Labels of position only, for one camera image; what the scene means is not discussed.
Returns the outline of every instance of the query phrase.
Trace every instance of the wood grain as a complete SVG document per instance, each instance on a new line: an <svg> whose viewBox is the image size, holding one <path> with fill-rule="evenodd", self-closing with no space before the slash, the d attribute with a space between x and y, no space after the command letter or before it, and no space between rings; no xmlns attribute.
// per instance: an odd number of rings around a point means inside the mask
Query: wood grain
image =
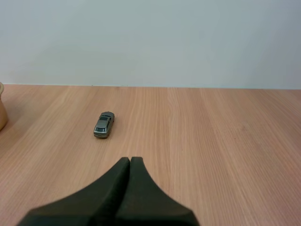
<svg viewBox="0 0 301 226"><path fill-rule="evenodd" d="M301 225L301 91L6 85L2 101L1 225L123 156L203 226ZM104 111L116 120L97 139Z"/></svg>

